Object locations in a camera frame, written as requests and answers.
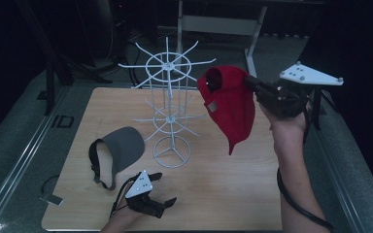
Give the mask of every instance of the wooden table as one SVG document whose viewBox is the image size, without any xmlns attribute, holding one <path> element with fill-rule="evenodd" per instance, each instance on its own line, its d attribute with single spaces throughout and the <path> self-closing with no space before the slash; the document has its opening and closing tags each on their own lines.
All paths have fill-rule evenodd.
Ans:
<svg viewBox="0 0 373 233">
<path fill-rule="evenodd" d="M 164 202 L 178 200 L 165 211 L 161 219 L 143 216 L 129 230 L 280 230 L 280 196 L 276 183 L 278 167 L 273 151 L 269 122 L 256 105 L 253 131 L 228 155 L 228 143 L 208 115 L 191 119 L 188 129 L 178 135 L 190 145 L 189 161 L 179 168 L 165 168 L 153 157 L 153 146 L 164 136 L 154 135 L 145 142 L 143 156 L 116 176 L 117 188 L 109 191 L 93 181 L 88 148 L 97 138 L 122 128 L 133 126 L 144 139 L 156 130 L 151 122 L 134 118 L 152 118 L 149 89 L 94 89 L 81 125 L 71 146 L 54 195 L 64 199 L 61 206 L 48 205 L 42 220 L 43 228 L 60 230 L 99 230 L 108 221 L 120 186 L 138 172 L 162 172 L 153 182 L 150 197 Z M 198 91 L 191 96 L 188 114 L 206 114 Z"/>
</svg>

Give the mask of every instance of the black cable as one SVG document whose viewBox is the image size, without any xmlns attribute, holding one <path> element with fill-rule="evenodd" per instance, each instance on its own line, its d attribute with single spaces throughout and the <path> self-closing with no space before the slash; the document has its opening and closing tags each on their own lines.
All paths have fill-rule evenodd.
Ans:
<svg viewBox="0 0 373 233">
<path fill-rule="evenodd" d="M 50 182 L 51 180 L 55 179 L 55 178 L 59 178 L 59 175 L 54 175 L 54 176 L 51 176 L 49 177 L 42 185 L 41 185 L 41 193 L 42 194 L 45 194 L 45 187 L 47 186 L 48 182 Z"/>
<path fill-rule="evenodd" d="M 289 196 L 288 194 L 288 191 L 286 189 L 286 187 L 284 186 L 284 183 L 283 183 L 283 179 L 281 177 L 281 172 L 280 172 L 280 168 L 278 168 L 278 171 L 277 171 L 277 183 L 278 183 L 278 188 L 280 189 L 281 193 L 284 195 L 284 197 L 286 198 L 287 202 L 296 210 L 298 211 L 300 214 L 304 215 L 305 217 L 307 217 L 308 219 L 310 219 L 311 221 L 313 221 L 314 223 L 320 225 L 320 226 L 323 226 L 325 227 L 326 229 L 329 230 L 329 232 L 334 232 L 334 227 L 327 221 L 317 217 L 317 216 L 314 216 L 313 214 L 311 214 L 310 212 L 304 210 L 302 207 L 300 207 L 298 204 L 296 204 L 292 198 Z"/>
</svg>

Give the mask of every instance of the red knit cap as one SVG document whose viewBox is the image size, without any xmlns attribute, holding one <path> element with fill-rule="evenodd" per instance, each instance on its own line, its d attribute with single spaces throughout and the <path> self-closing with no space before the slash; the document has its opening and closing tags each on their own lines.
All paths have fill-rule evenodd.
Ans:
<svg viewBox="0 0 373 233">
<path fill-rule="evenodd" d="M 244 87 L 249 74 L 234 66 L 210 68 L 198 79 L 198 89 L 211 119 L 228 139 L 229 155 L 251 133 L 255 117 L 254 93 Z"/>
</svg>

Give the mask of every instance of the white wire rack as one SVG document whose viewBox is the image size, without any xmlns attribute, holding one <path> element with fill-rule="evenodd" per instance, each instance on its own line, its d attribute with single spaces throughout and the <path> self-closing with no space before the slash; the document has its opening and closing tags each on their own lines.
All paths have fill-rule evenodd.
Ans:
<svg viewBox="0 0 373 233">
<path fill-rule="evenodd" d="M 166 38 L 166 51 L 152 54 L 136 44 L 139 50 L 150 56 L 146 64 L 132 66 L 119 64 L 123 68 L 144 68 L 148 74 L 148 78 L 145 81 L 132 88 L 139 88 L 147 83 L 150 85 L 152 101 L 147 99 L 145 101 L 153 109 L 153 118 L 135 118 L 135 120 L 140 122 L 152 121 L 156 127 L 156 130 L 145 141 L 151 139 L 158 132 L 166 135 L 160 138 L 153 147 L 153 156 L 156 162 L 163 167 L 177 168 L 187 163 L 190 157 L 189 143 L 176 134 L 185 130 L 199 136 L 187 128 L 187 123 L 191 118 L 205 116 L 189 116 L 187 114 L 187 105 L 190 101 L 190 96 L 187 94 L 189 90 L 188 80 L 196 82 L 196 78 L 190 75 L 192 66 L 209 64 L 215 61 L 213 59 L 190 62 L 186 54 L 197 45 L 198 42 L 184 53 L 172 52 L 169 50 L 168 38 Z M 155 101 L 155 92 L 158 88 L 153 86 L 153 81 L 159 82 L 159 89 L 162 90 L 163 104 L 159 104 L 159 106 L 157 106 Z"/>
</svg>

